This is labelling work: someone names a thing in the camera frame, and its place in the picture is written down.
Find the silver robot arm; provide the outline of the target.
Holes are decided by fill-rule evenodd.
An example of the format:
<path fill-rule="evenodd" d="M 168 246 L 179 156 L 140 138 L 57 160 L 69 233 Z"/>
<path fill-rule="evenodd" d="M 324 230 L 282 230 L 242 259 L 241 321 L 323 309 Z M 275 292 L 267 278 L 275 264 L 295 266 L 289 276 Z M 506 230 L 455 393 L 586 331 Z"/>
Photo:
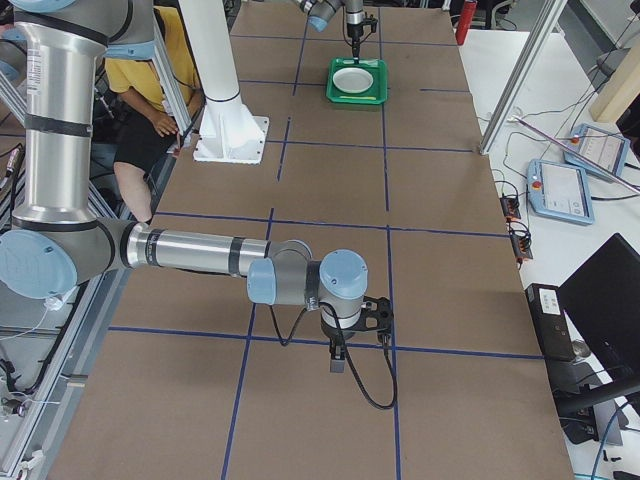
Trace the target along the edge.
<path fill-rule="evenodd" d="M 244 278 L 249 299 L 319 311 L 330 365 L 366 329 L 368 270 L 339 249 L 314 260 L 301 241 L 270 242 L 155 229 L 88 207 L 94 76 L 103 57 L 150 59 L 160 34 L 148 1 L 18 1 L 27 41 L 25 198 L 1 237 L 1 279 L 34 299 L 106 271 L 149 265 Z"/>
<path fill-rule="evenodd" d="M 355 63 L 360 61 L 360 47 L 364 38 L 367 20 L 364 4 L 357 0 L 296 0 L 295 4 L 307 16 L 308 23 L 317 31 L 326 29 L 333 17 L 342 12 L 343 26 L 346 28 L 346 42 L 351 48 Z"/>

